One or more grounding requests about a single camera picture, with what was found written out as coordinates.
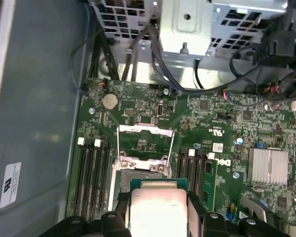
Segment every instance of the silver heatsink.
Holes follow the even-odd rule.
[[[248,181],[287,185],[288,152],[251,148]]]

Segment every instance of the metal bracket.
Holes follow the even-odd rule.
[[[137,157],[128,157],[124,151],[120,150],[120,132],[132,132],[139,133],[143,130],[150,131],[154,135],[162,135],[171,138],[171,144],[169,148],[169,154],[167,156],[161,157],[158,159],[148,159],[148,160],[140,160]],[[155,125],[139,123],[134,126],[129,125],[119,125],[116,129],[117,132],[117,157],[112,167],[112,176],[111,176],[111,187],[110,187],[110,196],[109,196],[109,205],[108,210],[112,211],[113,208],[113,198],[114,198],[114,189],[115,189],[115,178],[116,172],[118,170],[123,169],[143,169],[148,170],[150,172],[157,172],[165,175],[167,178],[172,177],[172,170],[170,166],[170,158],[171,158],[171,150],[174,141],[174,131],[160,129]]]

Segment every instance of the gray metal panel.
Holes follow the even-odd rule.
[[[64,218],[77,105],[69,55],[87,23],[76,0],[16,1],[0,92],[0,196],[5,167],[22,165],[0,237],[35,237]]]

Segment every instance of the white label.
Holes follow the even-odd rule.
[[[8,164],[5,168],[0,209],[14,203],[18,191],[21,162]]]
[[[213,152],[222,153],[223,143],[213,143]]]

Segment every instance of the wire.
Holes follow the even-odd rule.
[[[201,60],[194,61],[194,74],[195,74],[195,80],[196,80],[198,87],[200,89],[204,89],[204,87],[202,86],[201,81],[199,80],[199,77],[198,77],[198,66],[199,66],[200,62],[201,62]]]
[[[248,75],[250,75],[251,73],[257,71],[260,66],[257,66],[255,68],[252,68],[251,70],[249,70],[247,73],[245,73],[244,75],[242,75],[241,77],[236,78],[235,80],[228,82],[224,85],[221,86],[217,86],[211,89],[206,89],[206,90],[186,90],[185,88],[183,88],[178,82],[177,80],[173,77],[173,75],[170,73],[170,71],[168,70],[168,68],[166,67],[159,48],[159,41],[157,38],[157,33],[156,33],[156,29],[154,26],[150,26],[149,27],[149,35],[150,35],[150,40],[151,40],[151,49],[152,52],[154,54],[154,56],[156,57],[156,61],[159,64],[159,67],[161,69],[161,71],[163,72],[163,74],[165,75],[165,77],[175,86],[175,88],[177,88],[178,90],[180,90],[182,92],[182,94],[186,94],[186,95],[190,95],[190,96],[199,96],[199,95],[204,95],[204,94],[211,94],[213,92],[217,92],[220,90],[224,90],[226,88],[228,88],[231,85],[234,85],[236,83],[238,83],[239,81],[241,81],[243,78],[247,77]]]
[[[96,27],[98,29],[102,29],[102,26],[97,18],[96,17]],[[116,67],[116,62],[114,60],[114,56],[112,54],[112,51],[111,51],[111,48],[110,48],[110,45],[108,43],[108,39],[105,35],[105,32],[104,31],[101,31],[100,34],[99,34],[99,44],[103,50],[103,54],[104,54],[104,57],[105,57],[105,61],[107,63],[107,67],[108,67],[108,70],[109,70],[109,75],[110,75],[110,78],[111,80],[119,80],[119,76],[118,76],[118,71],[117,71],[117,67]]]
[[[133,50],[135,45],[142,40],[147,34],[148,34],[148,27],[149,25],[146,25],[146,27],[143,29],[143,31],[132,41],[128,49],[130,51]],[[126,55],[126,61],[125,61],[125,69],[123,71],[122,80],[127,80],[127,76],[129,73],[130,65],[132,64],[133,54],[132,52],[128,52]]]
[[[169,82],[166,78],[163,77],[162,73],[158,70],[158,68],[156,67],[156,57],[154,56],[154,54],[151,54],[151,61],[152,61],[152,68],[154,73],[158,76],[158,78],[163,81],[164,83],[166,83],[168,86],[175,88],[174,85]]]
[[[70,54],[70,60],[69,60],[69,63],[70,63],[70,76],[72,78],[72,81],[73,81],[75,87],[77,88],[77,90],[81,94],[90,94],[90,93],[94,92],[95,90],[97,90],[97,87],[96,88],[93,88],[93,89],[91,89],[89,91],[85,91],[85,90],[83,90],[83,89],[80,88],[80,86],[78,85],[78,82],[77,82],[77,80],[75,79],[75,76],[74,76],[74,56],[75,56],[75,54],[77,53],[77,51],[81,47],[83,47],[86,43],[92,41],[101,32],[102,32],[102,29],[99,29],[94,35],[92,35],[91,37],[87,38],[85,41],[83,41],[81,44],[79,44],[75,49],[73,49],[73,51]]]
[[[229,61],[229,68],[231,70],[231,73],[234,74],[236,76],[236,78],[241,77],[242,74],[239,73],[237,71],[237,69],[235,68],[234,64],[233,64],[233,60],[235,59],[235,56],[238,55],[240,52],[244,51],[244,50],[248,50],[248,49],[258,49],[259,45],[248,45],[248,46],[244,46],[241,49],[237,50],[235,53],[233,53],[230,61]],[[246,81],[255,84],[253,81],[251,81],[249,78],[245,78]]]

